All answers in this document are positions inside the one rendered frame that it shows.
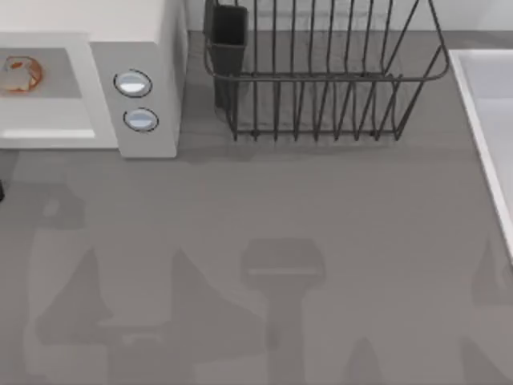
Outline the dark utensil holder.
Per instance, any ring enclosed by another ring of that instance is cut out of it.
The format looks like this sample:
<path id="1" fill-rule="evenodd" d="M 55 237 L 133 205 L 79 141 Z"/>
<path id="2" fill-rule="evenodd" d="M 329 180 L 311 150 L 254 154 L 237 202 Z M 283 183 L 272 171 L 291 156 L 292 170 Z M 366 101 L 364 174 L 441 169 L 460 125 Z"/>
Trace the dark utensil holder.
<path id="1" fill-rule="evenodd" d="M 248 42 L 248 9 L 205 0 L 204 36 L 212 64 L 215 106 L 230 111 L 238 82 L 229 81 L 228 77 L 238 77 L 242 72 Z"/>

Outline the pale microwave oven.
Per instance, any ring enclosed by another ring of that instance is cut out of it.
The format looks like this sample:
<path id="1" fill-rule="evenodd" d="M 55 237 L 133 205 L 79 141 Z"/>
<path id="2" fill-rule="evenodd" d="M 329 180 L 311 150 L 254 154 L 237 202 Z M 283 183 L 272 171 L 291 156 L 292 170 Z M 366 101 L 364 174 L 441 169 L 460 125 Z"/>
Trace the pale microwave oven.
<path id="1" fill-rule="evenodd" d="M 188 64 L 184 0 L 0 0 L 0 68 L 8 56 L 39 61 L 31 92 L 0 91 L 0 149 L 116 149 L 126 158 L 177 154 Z M 152 81 L 143 98 L 114 87 L 136 69 Z M 147 108 L 151 132 L 123 113 Z"/>

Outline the small round microwave knob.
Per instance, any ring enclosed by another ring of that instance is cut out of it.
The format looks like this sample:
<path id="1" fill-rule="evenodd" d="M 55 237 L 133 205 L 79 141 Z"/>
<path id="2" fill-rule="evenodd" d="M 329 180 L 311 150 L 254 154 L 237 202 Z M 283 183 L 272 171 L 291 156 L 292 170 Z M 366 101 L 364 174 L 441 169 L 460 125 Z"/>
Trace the small round microwave knob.
<path id="1" fill-rule="evenodd" d="M 136 108 L 123 113 L 123 122 L 134 132 L 151 132 L 160 123 L 159 117 L 147 108 Z"/>

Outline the slice of bread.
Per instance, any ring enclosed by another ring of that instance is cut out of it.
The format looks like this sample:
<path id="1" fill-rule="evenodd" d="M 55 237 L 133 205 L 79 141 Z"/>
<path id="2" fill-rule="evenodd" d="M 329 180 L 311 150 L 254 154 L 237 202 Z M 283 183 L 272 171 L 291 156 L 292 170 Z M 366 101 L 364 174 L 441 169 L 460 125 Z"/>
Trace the slice of bread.
<path id="1" fill-rule="evenodd" d="M 8 56 L 0 68 L 0 91 L 31 92 L 42 82 L 43 76 L 38 60 L 30 56 Z"/>

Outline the white sink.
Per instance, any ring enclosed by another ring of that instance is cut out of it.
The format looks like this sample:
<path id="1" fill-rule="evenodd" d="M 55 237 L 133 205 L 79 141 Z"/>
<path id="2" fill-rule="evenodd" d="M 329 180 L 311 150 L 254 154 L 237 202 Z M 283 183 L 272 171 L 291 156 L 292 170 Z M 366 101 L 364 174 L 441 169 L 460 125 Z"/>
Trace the white sink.
<path id="1" fill-rule="evenodd" d="M 513 265 L 513 49 L 449 55 Z"/>

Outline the large round microwave knob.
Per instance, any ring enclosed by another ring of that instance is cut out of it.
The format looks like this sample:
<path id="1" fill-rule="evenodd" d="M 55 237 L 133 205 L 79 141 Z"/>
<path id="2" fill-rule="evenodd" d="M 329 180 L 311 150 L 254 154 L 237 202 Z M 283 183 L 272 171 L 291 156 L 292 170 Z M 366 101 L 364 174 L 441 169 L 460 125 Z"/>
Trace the large round microwave knob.
<path id="1" fill-rule="evenodd" d="M 128 98 L 143 98 L 152 90 L 152 81 L 144 72 L 131 69 L 114 76 L 115 89 Z"/>

